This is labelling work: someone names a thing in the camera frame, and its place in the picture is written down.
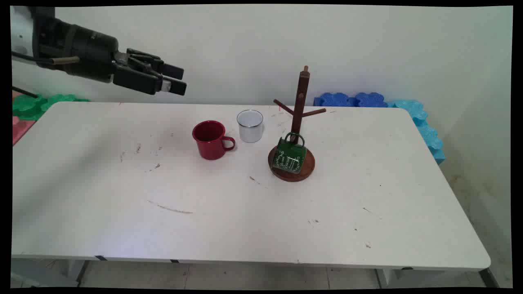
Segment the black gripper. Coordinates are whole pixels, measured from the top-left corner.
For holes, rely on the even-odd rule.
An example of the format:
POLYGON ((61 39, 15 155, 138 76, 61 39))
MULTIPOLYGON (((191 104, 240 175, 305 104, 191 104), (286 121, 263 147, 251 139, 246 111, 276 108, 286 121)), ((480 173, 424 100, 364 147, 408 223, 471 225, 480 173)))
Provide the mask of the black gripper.
POLYGON ((104 33, 63 22, 55 9, 32 6, 32 57, 36 65, 149 95, 169 92, 183 96, 184 69, 165 63, 159 56, 127 49, 127 66, 119 64, 118 40, 104 33))

